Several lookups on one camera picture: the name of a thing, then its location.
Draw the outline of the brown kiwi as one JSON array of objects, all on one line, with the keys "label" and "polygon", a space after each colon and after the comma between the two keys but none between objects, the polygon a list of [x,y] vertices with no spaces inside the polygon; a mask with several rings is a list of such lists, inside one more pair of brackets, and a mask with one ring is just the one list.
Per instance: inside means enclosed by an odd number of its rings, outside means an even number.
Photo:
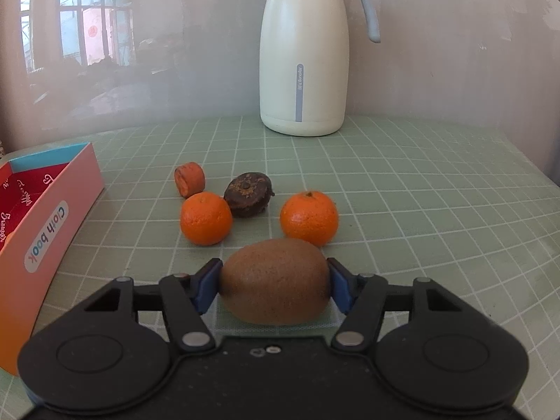
[{"label": "brown kiwi", "polygon": [[328,263],[320,249],[292,238],[237,250],[223,265],[219,294],[240,321],[297,325],[320,316],[330,300]]}]

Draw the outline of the dark dried fruit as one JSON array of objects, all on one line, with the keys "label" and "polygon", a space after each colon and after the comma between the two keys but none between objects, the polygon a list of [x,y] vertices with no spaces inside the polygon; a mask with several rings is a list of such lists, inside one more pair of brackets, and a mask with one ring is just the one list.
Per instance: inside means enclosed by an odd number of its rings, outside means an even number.
[{"label": "dark dried fruit", "polygon": [[250,218],[261,214],[274,197],[272,181],[262,173],[244,173],[234,178],[224,191],[232,215]]}]

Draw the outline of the orange mandarin middle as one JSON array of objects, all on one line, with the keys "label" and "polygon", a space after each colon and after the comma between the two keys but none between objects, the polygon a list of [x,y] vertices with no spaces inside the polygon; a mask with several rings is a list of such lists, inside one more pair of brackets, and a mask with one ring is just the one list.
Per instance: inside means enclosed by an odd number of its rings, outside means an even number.
[{"label": "orange mandarin middle", "polygon": [[220,243],[232,229],[232,212],[225,199],[209,191],[187,198],[180,209],[180,229],[198,246]]}]

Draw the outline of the orange mandarin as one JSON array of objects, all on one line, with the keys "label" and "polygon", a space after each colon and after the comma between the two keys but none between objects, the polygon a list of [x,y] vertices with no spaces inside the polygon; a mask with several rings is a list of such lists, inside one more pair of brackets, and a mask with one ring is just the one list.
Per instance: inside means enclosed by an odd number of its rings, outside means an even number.
[{"label": "orange mandarin", "polygon": [[180,229],[198,246],[220,243],[232,229],[232,212],[225,199],[209,191],[187,198],[180,209]]},{"label": "orange mandarin", "polygon": [[285,236],[315,246],[329,243],[339,226],[335,203],[321,191],[302,191],[292,195],[281,208],[279,219]]}]

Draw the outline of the orange mandarin right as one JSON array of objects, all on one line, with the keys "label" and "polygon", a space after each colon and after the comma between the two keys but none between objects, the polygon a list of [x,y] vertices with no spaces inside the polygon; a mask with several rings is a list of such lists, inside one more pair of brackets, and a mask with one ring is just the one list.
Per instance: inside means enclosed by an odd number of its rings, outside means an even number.
[{"label": "orange mandarin right", "polygon": [[315,246],[329,243],[339,226],[335,203],[321,191],[302,191],[292,195],[281,208],[279,219],[285,236]]}]

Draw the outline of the orange carrot piece far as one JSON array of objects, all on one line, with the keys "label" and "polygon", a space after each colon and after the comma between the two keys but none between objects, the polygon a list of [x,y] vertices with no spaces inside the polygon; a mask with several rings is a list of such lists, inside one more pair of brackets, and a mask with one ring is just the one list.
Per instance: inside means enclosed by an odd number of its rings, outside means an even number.
[{"label": "orange carrot piece far", "polygon": [[187,162],[176,167],[174,178],[178,193],[184,199],[202,193],[205,189],[205,174],[196,162]]}]

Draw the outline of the green grid tablecloth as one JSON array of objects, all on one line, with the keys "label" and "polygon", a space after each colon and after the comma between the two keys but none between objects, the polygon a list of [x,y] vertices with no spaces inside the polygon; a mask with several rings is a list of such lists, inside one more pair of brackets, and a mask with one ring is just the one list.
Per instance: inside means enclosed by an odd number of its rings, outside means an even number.
[{"label": "green grid tablecloth", "polygon": [[[282,236],[279,214],[300,191],[336,204],[324,255],[393,285],[427,277],[525,346],[529,376],[516,401],[532,419],[559,415],[559,190],[499,132],[412,119],[349,117],[340,132],[290,138],[257,117],[168,122],[89,136],[104,192],[44,300],[44,327],[117,276],[149,285],[213,257]],[[260,172],[274,197],[236,221],[217,246],[180,231],[173,173],[196,162],[206,188]]]}]

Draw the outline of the colourful cardboard box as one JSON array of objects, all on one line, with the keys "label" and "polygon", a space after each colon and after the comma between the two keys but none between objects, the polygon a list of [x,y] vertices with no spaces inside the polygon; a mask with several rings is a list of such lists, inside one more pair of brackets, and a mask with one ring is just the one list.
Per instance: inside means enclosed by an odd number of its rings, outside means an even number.
[{"label": "colourful cardboard box", "polygon": [[1,166],[1,368],[18,374],[52,280],[104,189],[93,144],[22,155]]}]

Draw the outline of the white thermos jug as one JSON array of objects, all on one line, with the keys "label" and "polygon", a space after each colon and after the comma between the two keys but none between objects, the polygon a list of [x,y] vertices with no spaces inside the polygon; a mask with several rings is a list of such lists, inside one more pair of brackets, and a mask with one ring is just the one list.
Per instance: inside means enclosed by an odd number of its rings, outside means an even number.
[{"label": "white thermos jug", "polygon": [[[371,0],[361,0],[369,40],[380,43]],[[344,0],[266,0],[259,52],[262,123],[320,137],[338,131],[348,97],[349,31]]]}]

